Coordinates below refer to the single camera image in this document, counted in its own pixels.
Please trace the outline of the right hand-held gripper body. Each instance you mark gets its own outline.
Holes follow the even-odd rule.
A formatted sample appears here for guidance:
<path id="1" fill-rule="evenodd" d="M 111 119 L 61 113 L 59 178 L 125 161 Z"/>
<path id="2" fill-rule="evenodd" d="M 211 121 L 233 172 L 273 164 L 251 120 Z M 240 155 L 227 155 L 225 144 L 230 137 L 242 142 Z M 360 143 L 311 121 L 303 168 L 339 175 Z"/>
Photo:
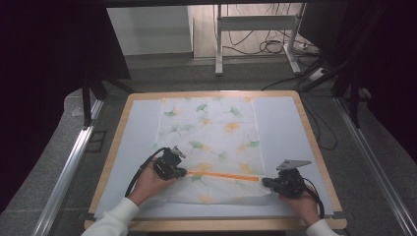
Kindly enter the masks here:
<path id="1" fill-rule="evenodd" d="M 287 198 L 298 198 L 306 189 L 306 184 L 298 167 L 311 164 L 309 160 L 285 159 L 276 167 L 278 177 L 273 179 L 273 190 Z"/>

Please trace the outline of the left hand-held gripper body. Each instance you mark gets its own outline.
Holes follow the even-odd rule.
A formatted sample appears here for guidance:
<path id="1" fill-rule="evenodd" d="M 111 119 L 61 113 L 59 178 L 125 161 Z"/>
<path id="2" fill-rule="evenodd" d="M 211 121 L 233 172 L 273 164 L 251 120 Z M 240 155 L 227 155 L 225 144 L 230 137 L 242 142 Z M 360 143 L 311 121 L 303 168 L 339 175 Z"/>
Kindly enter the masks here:
<path id="1" fill-rule="evenodd" d="M 186 155 L 178 147 L 163 149 L 163 155 L 153 164 L 153 170 L 163 180 L 178 179 L 179 164 Z"/>

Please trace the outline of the white leaf-print cloth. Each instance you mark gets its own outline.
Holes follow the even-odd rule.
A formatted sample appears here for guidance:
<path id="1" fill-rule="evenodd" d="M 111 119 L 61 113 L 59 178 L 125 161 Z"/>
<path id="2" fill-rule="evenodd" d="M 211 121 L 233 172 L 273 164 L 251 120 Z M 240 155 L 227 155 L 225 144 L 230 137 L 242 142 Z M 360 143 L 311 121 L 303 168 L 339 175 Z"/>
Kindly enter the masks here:
<path id="1" fill-rule="evenodd" d="M 153 198 L 182 204 L 242 204 L 270 190 L 254 100 L 164 98 L 154 148 L 177 147 L 187 175 Z"/>

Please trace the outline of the person's left hand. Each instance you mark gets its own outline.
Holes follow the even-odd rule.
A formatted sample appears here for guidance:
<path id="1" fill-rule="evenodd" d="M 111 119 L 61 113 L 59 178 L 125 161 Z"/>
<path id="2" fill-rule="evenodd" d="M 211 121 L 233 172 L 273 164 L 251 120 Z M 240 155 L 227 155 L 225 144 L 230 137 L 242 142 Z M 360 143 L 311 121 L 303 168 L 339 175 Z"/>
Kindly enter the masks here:
<path id="1" fill-rule="evenodd" d="M 128 195 L 128 199 L 135 205 L 139 206 L 148 198 L 156 195 L 164 188 L 173 185 L 176 181 L 175 178 L 169 180 L 161 179 L 157 173 L 153 170 L 153 164 L 156 158 L 151 160 L 147 167 L 142 171 L 139 176 L 134 190 Z"/>

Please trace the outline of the person's right hand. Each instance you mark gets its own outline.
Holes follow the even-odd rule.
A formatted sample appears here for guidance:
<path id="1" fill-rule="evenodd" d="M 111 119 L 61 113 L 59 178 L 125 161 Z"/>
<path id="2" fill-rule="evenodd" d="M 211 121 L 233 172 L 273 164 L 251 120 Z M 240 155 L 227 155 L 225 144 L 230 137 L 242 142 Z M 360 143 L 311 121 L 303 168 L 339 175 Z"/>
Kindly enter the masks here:
<path id="1" fill-rule="evenodd" d="M 284 196 L 279 196 L 279 199 L 287 203 L 307 227 L 312 226 L 320 220 L 317 203 L 308 192 L 304 191 L 296 199 L 286 198 Z"/>

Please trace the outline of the white table mat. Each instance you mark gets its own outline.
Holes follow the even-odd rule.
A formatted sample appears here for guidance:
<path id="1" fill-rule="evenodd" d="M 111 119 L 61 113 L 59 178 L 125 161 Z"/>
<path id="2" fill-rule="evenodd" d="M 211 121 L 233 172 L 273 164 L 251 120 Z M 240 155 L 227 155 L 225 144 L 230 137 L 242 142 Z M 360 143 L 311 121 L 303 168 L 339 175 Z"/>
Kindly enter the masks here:
<path id="1" fill-rule="evenodd" d="M 296 99 L 289 95 L 245 97 L 254 100 L 266 168 L 265 177 L 276 177 L 276 167 L 285 159 L 311 161 L 311 164 L 301 167 L 300 173 L 316 185 L 326 214 L 332 215 L 334 208 L 317 162 L 317 155 L 313 151 L 314 141 L 307 136 L 309 126 L 301 119 L 301 109 Z M 133 99 L 127 110 L 127 121 L 121 127 L 122 138 L 116 144 L 114 163 L 95 215 L 102 215 L 119 203 L 139 166 L 161 148 L 154 148 L 153 144 L 163 99 Z M 289 216 L 291 213 L 291 209 L 270 190 L 268 195 L 249 199 L 242 204 L 182 204 L 156 201 L 152 197 L 141 205 L 139 216 L 231 218 Z"/>

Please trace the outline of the black metal stand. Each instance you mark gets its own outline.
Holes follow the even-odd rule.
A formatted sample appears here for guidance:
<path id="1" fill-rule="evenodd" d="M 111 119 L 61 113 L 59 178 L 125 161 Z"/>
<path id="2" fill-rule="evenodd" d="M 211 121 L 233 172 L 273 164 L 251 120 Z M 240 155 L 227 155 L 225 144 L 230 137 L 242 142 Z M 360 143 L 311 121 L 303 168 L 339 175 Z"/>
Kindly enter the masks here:
<path id="1" fill-rule="evenodd" d="M 84 129 L 92 122 L 90 94 L 93 93 L 96 99 L 103 100 L 107 97 L 107 91 L 102 81 L 93 79 L 84 79 L 82 87 L 83 111 L 84 111 Z"/>
<path id="2" fill-rule="evenodd" d="M 346 66 L 340 72 L 338 78 L 336 79 L 331 89 L 331 93 L 334 97 L 344 96 L 346 91 L 349 89 L 349 117 L 356 128 L 360 127 L 358 121 L 358 103 L 360 100 L 359 88 L 359 78 L 355 74 L 355 69 L 353 67 Z"/>

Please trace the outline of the white power strip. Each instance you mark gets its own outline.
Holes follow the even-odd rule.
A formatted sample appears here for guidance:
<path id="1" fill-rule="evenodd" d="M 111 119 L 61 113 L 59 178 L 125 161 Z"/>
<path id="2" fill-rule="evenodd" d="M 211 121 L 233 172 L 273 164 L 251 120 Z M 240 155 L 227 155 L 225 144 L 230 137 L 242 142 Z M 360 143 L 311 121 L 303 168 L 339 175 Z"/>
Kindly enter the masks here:
<path id="1" fill-rule="evenodd" d="M 328 72 L 328 70 L 327 69 L 325 69 L 325 68 L 319 68 L 316 72 L 314 72 L 311 76 L 310 76 L 310 78 L 309 78 L 309 80 L 310 81 L 315 81 L 315 80 L 317 80 L 317 79 L 319 79 L 321 76 L 323 76 L 324 74 L 326 74 Z"/>

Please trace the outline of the white cabinet panel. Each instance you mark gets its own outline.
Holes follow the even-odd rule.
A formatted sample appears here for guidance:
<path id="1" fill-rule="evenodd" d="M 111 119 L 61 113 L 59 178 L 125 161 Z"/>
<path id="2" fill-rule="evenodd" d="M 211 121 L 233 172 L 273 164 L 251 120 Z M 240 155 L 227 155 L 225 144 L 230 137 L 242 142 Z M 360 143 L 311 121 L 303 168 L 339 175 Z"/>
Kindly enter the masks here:
<path id="1" fill-rule="evenodd" d="M 193 51 L 187 6 L 107 8 L 124 55 Z"/>

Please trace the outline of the dark curtain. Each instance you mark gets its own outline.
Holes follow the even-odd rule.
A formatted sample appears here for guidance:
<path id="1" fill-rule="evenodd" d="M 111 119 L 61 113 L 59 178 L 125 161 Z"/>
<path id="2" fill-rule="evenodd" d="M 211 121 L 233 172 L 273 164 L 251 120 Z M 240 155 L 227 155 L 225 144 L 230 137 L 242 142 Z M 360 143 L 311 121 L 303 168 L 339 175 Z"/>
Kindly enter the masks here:
<path id="1" fill-rule="evenodd" d="M 0 0 L 0 212 L 85 81 L 130 74 L 99 0 Z"/>
<path id="2" fill-rule="evenodd" d="M 369 109 L 417 163 L 417 0 L 347 0 L 331 62 L 353 50 L 376 6 L 387 7 L 361 49 L 355 73 Z"/>

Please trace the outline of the black floor bracket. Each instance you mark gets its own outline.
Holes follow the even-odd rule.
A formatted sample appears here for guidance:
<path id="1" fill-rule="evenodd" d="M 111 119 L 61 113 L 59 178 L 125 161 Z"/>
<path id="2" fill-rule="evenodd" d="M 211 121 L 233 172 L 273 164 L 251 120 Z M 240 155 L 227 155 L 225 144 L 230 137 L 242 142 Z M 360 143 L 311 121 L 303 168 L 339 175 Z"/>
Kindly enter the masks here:
<path id="1" fill-rule="evenodd" d="M 92 153 L 101 152 L 102 147 L 105 142 L 106 135 L 107 135 L 106 131 L 94 131 L 89 138 L 89 142 L 86 147 L 86 152 L 92 152 Z"/>

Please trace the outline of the aluminium rail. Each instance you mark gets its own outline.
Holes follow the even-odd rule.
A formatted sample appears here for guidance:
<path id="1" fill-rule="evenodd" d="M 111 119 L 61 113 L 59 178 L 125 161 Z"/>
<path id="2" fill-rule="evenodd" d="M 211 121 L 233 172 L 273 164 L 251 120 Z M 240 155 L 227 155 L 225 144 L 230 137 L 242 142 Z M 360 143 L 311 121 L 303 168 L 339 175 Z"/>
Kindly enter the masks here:
<path id="1" fill-rule="evenodd" d="M 373 174 L 380 190 L 387 200 L 387 203 L 401 230 L 403 231 L 404 236 L 417 236 L 417 222 L 413 219 L 404 201 L 389 181 L 386 173 L 383 171 L 377 156 L 366 140 L 362 130 L 358 128 L 350 118 L 349 109 L 345 101 L 342 98 L 335 98 L 334 102 L 339 109 L 339 112 L 350 133 L 352 134 L 357 147 L 360 149 L 368 168 Z"/>
<path id="2" fill-rule="evenodd" d="M 35 225 L 33 232 L 31 233 L 31 236 L 48 235 L 55 217 L 58 214 L 59 208 L 68 192 L 72 179 L 77 171 L 102 105 L 102 101 L 96 100 L 92 108 L 89 110 L 91 113 L 91 121 L 80 131 L 61 174 L 51 192 L 51 195 L 38 219 L 37 224 Z"/>

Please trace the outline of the white metal desk frame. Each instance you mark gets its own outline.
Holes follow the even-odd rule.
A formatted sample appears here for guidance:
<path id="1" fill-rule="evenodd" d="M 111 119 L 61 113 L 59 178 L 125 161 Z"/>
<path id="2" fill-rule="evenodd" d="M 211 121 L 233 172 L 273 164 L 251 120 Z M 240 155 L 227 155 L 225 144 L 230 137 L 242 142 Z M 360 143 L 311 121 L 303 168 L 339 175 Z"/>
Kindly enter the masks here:
<path id="1" fill-rule="evenodd" d="M 242 16 L 242 17 L 222 17 L 221 6 L 217 6 L 216 18 L 216 52 L 215 52 L 215 74 L 223 74 L 223 57 L 222 57 L 222 33 L 224 31 L 238 30 L 290 30 L 291 34 L 283 49 L 290 67 L 295 75 L 301 74 L 301 69 L 293 54 L 293 46 L 298 29 L 303 17 L 306 4 L 302 3 L 300 9 L 295 15 L 278 15 L 278 16 Z"/>

